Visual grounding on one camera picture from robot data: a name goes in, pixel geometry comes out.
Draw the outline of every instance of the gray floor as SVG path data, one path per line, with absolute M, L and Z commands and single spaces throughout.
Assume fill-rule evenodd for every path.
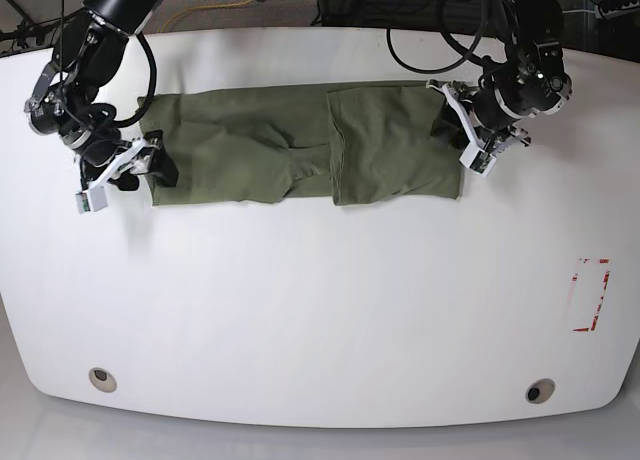
M 60 0 L 15 0 L 37 21 L 59 16 Z M 82 0 L 65 0 L 66 12 L 80 7 Z M 145 31 L 155 33 L 172 15 L 196 5 L 235 3 L 243 0 L 166 0 L 147 24 Z M 173 31 L 237 27 L 308 26 L 316 16 L 316 0 L 269 0 L 238 9 L 208 10 L 191 14 L 178 22 Z M 0 30 L 12 31 L 20 17 L 0 0 Z

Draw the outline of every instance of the green pants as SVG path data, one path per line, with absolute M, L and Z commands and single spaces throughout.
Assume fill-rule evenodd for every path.
M 154 205 L 331 196 L 457 198 L 460 151 L 431 137 L 442 96 L 420 85 L 304 85 L 162 95 L 142 130 L 164 130 L 176 188 Z

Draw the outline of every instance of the round hole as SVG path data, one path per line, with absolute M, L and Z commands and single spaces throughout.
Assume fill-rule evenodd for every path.
M 556 390 L 556 384 L 553 380 L 544 379 L 539 380 L 529 388 L 527 388 L 526 399 L 527 402 L 535 405 L 540 405 L 551 398 L 553 392 Z
M 533 387 L 527 392 L 527 398 L 530 402 L 535 402 L 540 397 L 540 389 Z
M 94 370 L 93 374 L 101 382 L 106 382 L 107 381 L 108 375 L 107 375 L 107 372 L 105 372 L 104 370 Z
M 98 390 L 104 393 L 113 393 L 118 388 L 113 375 L 103 368 L 92 368 L 89 371 L 89 381 Z

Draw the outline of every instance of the white table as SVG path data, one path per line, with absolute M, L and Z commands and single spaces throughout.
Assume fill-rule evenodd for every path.
M 410 63 L 455 59 L 435 34 L 394 39 Z M 150 43 L 159 93 L 424 78 L 397 67 L 375 30 Z M 0 62 L 0 292 L 42 392 L 321 427 L 492 422 L 595 409 L 617 395 L 640 337 L 640 66 L 567 52 L 575 97 L 530 123 L 531 148 L 508 151 L 488 179 L 467 175 L 459 201 L 152 209 L 143 188 L 110 190 L 109 209 L 80 216 L 71 152 L 21 114 L 48 58 Z M 466 66 L 440 78 L 478 74 Z M 132 42 L 101 98 L 123 117 L 147 78 Z M 574 331 L 591 327 L 607 270 L 596 330 Z M 94 367 L 116 377 L 114 393 L 92 386 Z M 526 390 L 543 378 L 556 392 L 532 405 Z

